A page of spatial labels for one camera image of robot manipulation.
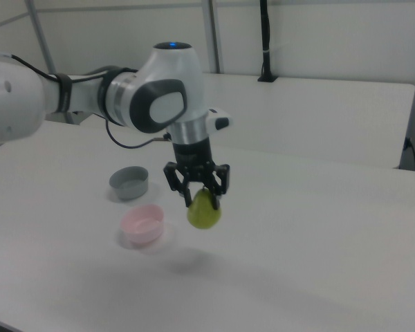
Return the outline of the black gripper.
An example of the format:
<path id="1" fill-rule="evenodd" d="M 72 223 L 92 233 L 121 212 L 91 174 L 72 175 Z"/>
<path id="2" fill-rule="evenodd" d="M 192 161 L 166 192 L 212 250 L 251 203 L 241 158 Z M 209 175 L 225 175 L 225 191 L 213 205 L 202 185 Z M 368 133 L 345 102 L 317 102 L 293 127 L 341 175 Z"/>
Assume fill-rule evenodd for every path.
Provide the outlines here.
<path id="1" fill-rule="evenodd" d="M 189 208 L 192 204 L 190 181 L 203 181 L 211 194 L 213 209 L 218 210 L 220 198 L 229 188 L 230 166 L 214 164 L 209 138 L 188 145 L 174 143 L 173 148 L 176 163 L 168 162 L 163 169 L 170 189 L 178 192 Z"/>

